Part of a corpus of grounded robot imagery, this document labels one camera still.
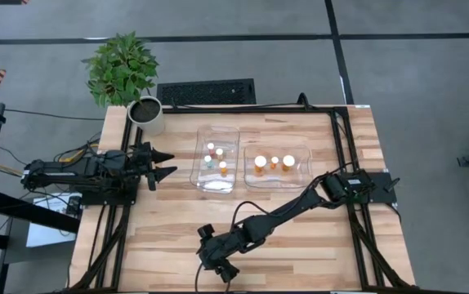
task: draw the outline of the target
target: wooden table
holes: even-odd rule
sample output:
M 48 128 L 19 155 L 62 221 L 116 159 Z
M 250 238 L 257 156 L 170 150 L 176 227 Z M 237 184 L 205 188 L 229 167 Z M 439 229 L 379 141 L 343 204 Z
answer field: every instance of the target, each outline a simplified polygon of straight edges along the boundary
M 350 121 L 360 166 L 369 171 L 385 168 L 382 150 L 370 108 L 349 106 Z M 304 144 L 312 154 L 313 175 L 337 168 L 337 155 L 331 121 L 327 114 L 166 114 L 166 130 L 156 137 L 144 136 L 157 150 L 175 154 L 164 166 L 178 170 L 151 192 L 142 182 L 132 207 L 120 279 L 120 291 L 194 290 L 199 266 L 197 228 L 212 223 L 218 233 L 227 232 L 237 204 L 252 200 L 273 210 L 298 193 L 248 192 L 239 164 L 237 183 L 231 194 L 198 191 L 190 183 L 196 145 L 196 131 L 206 124 L 237 127 L 240 131 L 239 163 L 243 149 L 250 144 Z M 120 149 L 126 122 L 125 108 L 109 107 L 100 140 L 100 149 Z M 401 278 L 414 283 L 404 236 L 398 216 L 386 205 L 370 205 L 377 246 Z M 72 284 L 87 269 L 89 253 L 101 207 L 83 213 L 71 263 Z M 242 206 L 238 219 L 257 214 Z M 99 252 L 105 219 L 96 243 Z M 374 284 L 370 256 L 364 250 L 369 283 Z M 360 289 L 351 229 L 344 207 L 314 209 L 275 230 L 262 247 L 229 258 L 241 270 L 231 284 L 232 291 L 320 291 Z M 114 261 L 114 254 L 109 258 Z M 104 285 L 109 285 L 108 262 Z M 202 271 L 200 291 L 223 291 L 226 285 L 212 271 Z

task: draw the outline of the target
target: clear plastic container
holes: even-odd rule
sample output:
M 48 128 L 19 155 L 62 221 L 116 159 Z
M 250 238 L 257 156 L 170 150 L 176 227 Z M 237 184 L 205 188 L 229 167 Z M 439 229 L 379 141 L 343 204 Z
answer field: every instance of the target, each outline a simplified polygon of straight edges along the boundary
M 294 157 L 294 164 L 285 171 L 283 158 L 286 155 Z M 267 161 L 261 171 L 255 168 L 257 156 L 263 156 Z M 279 159 L 275 168 L 272 168 L 273 157 Z M 243 172 L 243 179 L 248 189 L 277 192 L 301 190 L 307 187 L 313 177 L 309 148 L 305 145 L 294 147 L 249 145 L 243 151 Z
M 230 193 L 235 187 L 238 165 L 238 148 L 240 134 L 233 127 L 200 127 L 197 132 L 196 149 L 194 150 L 193 171 L 190 181 L 197 189 L 204 192 Z M 214 144 L 214 150 L 223 150 L 223 159 L 216 154 L 210 154 L 208 144 Z M 208 167 L 204 158 L 212 157 L 212 164 Z M 227 172 L 222 173 L 219 167 L 221 161 L 226 162 Z

